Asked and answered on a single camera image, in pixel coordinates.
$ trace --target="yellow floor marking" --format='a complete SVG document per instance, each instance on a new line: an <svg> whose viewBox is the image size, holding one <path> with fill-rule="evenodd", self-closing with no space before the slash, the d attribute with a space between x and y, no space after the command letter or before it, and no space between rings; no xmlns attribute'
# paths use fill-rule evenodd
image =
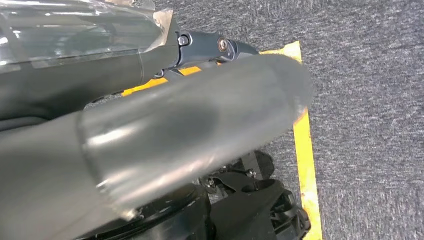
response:
<svg viewBox="0 0 424 240"><path fill-rule="evenodd" d="M302 62L299 41L287 44L282 49L264 51L261 52L261 54L283 54L299 61L300 63ZM184 75L189 75L199 71L200 68L198 67L189 67L180 70L180 72ZM127 96L135 91L147 89L166 82L167 80L165 78L152 79L144 85L125 90L122 95ZM302 116L293 124L293 133L296 148L297 168L299 172L300 197L302 207L307 212L311 223L311 229L303 239L322 240L323 233L321 229L321 216L318 203L317 183L315 179L315 164L308 109L305 109Z"/></svg>
<svg viewBox="0 0 424 240"><path fill-rule="evenodd" d="M189 75L189 74L199 72L199 71L201 71L201 69L198 68L197 66L192 66L192 67L180 69L179 71L183 75ZM156 85L164 84L164 83L167 83L167 82L168 82L168 80L166 80L164 77L161 77L161 78L158 78L158 79L150 79L150 81L146 82L143 85L136 86L136 87L133 87L133 88L130 88L130 89L123 91L122 96L125 97L125 96L128 96L128 95L136 92L136 91L148 89L148 88L154 87Z"/></svg>

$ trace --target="mounting hardware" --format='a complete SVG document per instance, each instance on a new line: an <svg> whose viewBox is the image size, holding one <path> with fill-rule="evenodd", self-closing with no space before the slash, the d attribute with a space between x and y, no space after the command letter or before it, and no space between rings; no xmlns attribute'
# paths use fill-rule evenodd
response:
<svg viewBox="0 0 424 240"><path fill-rule="evenodd" d="M189 43L190 43L190 39L186 35L181 35L178 37L178 45L185 46L185 45L188 45Z"/></svg>
<svg viewBox="0 0 424 240"><path fill-rule="evenodd" d="M223 53L228 50L228 41L223 36L218 38L218 49L220 52L223 52Z"/></svg>
<svg viewBox="0 0 424 240"><path fill-rule="evenodd" d="M164 75L165 75L165 71L162 69L162 70L160 70L158 73L156 73L156 74L153 76L153 78L154 78L154 79L160 79L160 78L162 78Z"/></svg>
<svg viewBox="0 0 424 240"><path fill-rule="evenodd" d="M246 176L248 176L249 178L256 178L256 172L253 169L249 169L246 171Z"/></svg>

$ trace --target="protective plastic film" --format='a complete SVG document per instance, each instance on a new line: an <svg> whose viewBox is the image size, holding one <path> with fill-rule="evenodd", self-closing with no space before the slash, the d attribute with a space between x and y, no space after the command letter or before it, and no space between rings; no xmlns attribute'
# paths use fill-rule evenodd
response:
<svg viewBox="0 0 424 240"><path fill-rule="evenodd" d="M0 0L0 68L143 53L165 44L172 14L98 0Z"/></svg>
<svg viewBox="0 0 424 240"><path fill-rule="evenodd" d="M137 207L272 141L311 99L299 63L256 55L91 108L79 125L99 191L131 219Z"/></svg>

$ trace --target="gray carpet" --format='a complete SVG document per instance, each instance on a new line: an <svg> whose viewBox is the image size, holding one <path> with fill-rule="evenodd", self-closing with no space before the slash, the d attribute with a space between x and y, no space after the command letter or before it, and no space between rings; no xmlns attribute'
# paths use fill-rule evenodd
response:
<svg viewBox="0 0 424 240"><path fill-rule="evenodd" d="M260 50L301 41L323 237L424 239L422 0L157 0L181 27ZM293 133L264 147L299 195Z"/></svg>

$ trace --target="screw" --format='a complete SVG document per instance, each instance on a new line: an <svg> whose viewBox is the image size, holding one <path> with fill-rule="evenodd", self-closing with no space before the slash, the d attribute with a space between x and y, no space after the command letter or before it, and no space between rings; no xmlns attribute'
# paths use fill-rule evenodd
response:
<svg viewBox="0 0 424 240"><path fill-rule="evenodd" d="M190 40L186 35L181 35L180 37L178 37L178 45L185 46L185 45L188 45L189 43L190 43Z"/></svg>
<svg viewBox="0 0 424 240"><path fill-rule="evenodd" d="M162 78L164 75L165 75L165 71L162 69L162 70L160 70L159 72L157 72L157 73L153 76L153 78L154 78L154 79L160 79L160 78Z"/></svg>
<svg viewBox="0 0 424 240"><path fill-rule="evenodd" d="M228 49L228 42L223 36L218 38L218 49L221 52L225 52Z"/></svg>
<svg viewBox="0 0 424 240"><path fill-rule="evenodd" d="M253 169L249 169L246 172L246 176L248 176L249 178L256 178L256 172Z"/></svg>
<svg viewBox="0 0 424 240"><path fill-rule="evenodd" d="M213 189L213 188L215 188L215 183L214 183L214 180L212 180L212 178L209 178L208 180L207 180L207 185L206 185L208 188L211 188L211 189Z"/></svg>

